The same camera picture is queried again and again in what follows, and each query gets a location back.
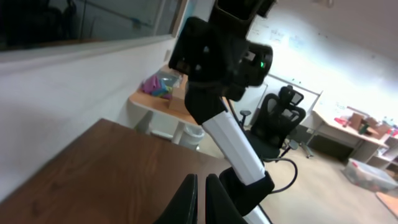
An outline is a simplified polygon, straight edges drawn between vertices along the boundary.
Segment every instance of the cardboard box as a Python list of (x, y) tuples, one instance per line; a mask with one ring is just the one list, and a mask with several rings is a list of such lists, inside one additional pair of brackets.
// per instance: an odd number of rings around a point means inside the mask
[(366, 122), (368, 122), (369, 126), (373, 129), (377, 129), (377, 127), (379, 126), (378, 121), (376, 121), (376, 119), (369, 117), (365, 119)]
[(375, 139), (382, 139), (385, 134), (387, 134), (388, 130), (391, 129), (391, 126), (388, 124), (379, 125), (375, 130), (378, 134), (372, 134), (371, 136)]
[(169, 100), (169, 109), (184, 114), (190, 114), (185, 107), (185, 90), (182, 88), (173, 88), (172, 97)]
[(352, 127), (353, 129), (359, 131), (363, 119), (364, 119), (363, 115), (358, 114), (358, 113), (353, 113), (353, 115), (349, 119), (349, 121), (350, 121), (349, 126)]

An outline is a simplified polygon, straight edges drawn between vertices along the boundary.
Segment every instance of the white desk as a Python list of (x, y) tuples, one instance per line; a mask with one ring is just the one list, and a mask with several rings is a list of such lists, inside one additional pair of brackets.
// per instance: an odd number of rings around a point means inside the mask
[(384, 143), (383, 140), (375, 139), (375, 138), (373, 138), (373, 137), (366, 136), (366, 135), (364, 135), (364, 134), (359, 134), (357, 130), (355, 130), (355, 129), (353, 129), (352, 127), (349, 127), (349, 126), (347, 126), (346, 128), (344, 128), (341, 124), (337, 123), (334, 119), (328, 118), (328, 116), (325, 116), (321, 111), (318, 111), (316, 108), (314, 108), (314, 110), (312, 111), (312, 113), (313, 113), (313, 114), (316, 114), (317, 116), (319, 116), (319, 117), (321, 118), (322, 121), (321, 121), (320, 125), (314, 130), (314, 132), (312, 133), (310, 139), (305, 143), (305, 144), (307, 145), (307, 146), (305, 147), (305, 149), (306, 149), (307, 152), (308, 152), (308, 156), (307, 156), (308, 158), (313, 156), (313, 154), (312, 154), (312, 152), (311, 152), (311, 149), (308, 147), (308, 145), (310, 144), (310, 142), (312, 141), (312, 139), (313, 139), (317, 134), (319, 134), (320, 128), (321, 128), (322, 126), (324, 126), (324, 125), (327, 125), (327, 126), (329, 126), (329, 127), (331, 127), (331, 128), (335, 128), (335, 129), (337, 129), (337, 130), (339, 130), (339, 131), (342, 131), (342, 132), (344, 132), (344, 133), (346, 133), (346, 134), (349, 134), (349, 135), (351, 135), (351, 136), (354, 136), (354, 137), (360, 139), (360, 141), (358, 141), (358, 143), (355, 145), (354, 151), (351, 153), (350, 157), (351, 157), (352, 155), (354, 155), (354, 154), (358, 151), (358, 149), (363, 145), (363, 143), (364, 143), (365, 141), (366, 141), (366, 142), (373, 143), (373, 144), (375, 144), (375, 145), (377, 145), (377, 146), (381, 146), (381, 147), (385, 147), (385, 148), (388, 148), (388, 147), (389, 147), (388, 145), (386, 145), (386, 144)]

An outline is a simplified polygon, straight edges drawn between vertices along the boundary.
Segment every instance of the plastic storage box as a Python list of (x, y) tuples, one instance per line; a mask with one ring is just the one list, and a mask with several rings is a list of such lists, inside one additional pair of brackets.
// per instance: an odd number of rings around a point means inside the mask
[(383, 170), (354, 159), (349, 159), (343, 173), (351, 183), (373, 192), (388, 193), (398, 187), (397, 182)]

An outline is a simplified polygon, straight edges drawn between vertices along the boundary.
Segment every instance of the wooden table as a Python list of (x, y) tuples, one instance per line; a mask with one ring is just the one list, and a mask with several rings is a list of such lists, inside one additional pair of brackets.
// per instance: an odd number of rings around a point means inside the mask
[[(132, 104), (148, 110), (147, 114), (141, 119), (136, 128), (142, 133), (151, 133), (152, 130), (150, 130), (150, 122), (152, 121), (154, 113), (171, 116), (178, 120), (177, 128), (171, 139), (171, 142), (174, 144), (178, 144), (180, 142), (184, 126), (186, 124), (200, 127), (191, 115), (169, 109), (169, 100), (151, 96), (144, 93), (142, 90), (137, 90), (135, 93), (133, 93), (129, 97), (129, 100)], [(226, 98), (223, 98), (223, 100), (225, 105), (229, 109)]]
[(390, 195), (383, 194), (381, 192), (376, 193), (376, 197), (380, 202), (386, 206), (386, 208), (398, 218), (398, 198), (392, 197)]
[(0, 204), (0, 223), (153, 223), (187, 174), (229, 167), (163, 139), (100, 120)]

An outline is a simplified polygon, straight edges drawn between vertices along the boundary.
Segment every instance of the trash bin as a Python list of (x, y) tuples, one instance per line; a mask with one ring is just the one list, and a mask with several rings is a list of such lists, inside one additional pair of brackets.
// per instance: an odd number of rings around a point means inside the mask
[(185, 125), (181, 136), (180, 145), (196, 150), (200, 141), (205, 137), (203, 128)]

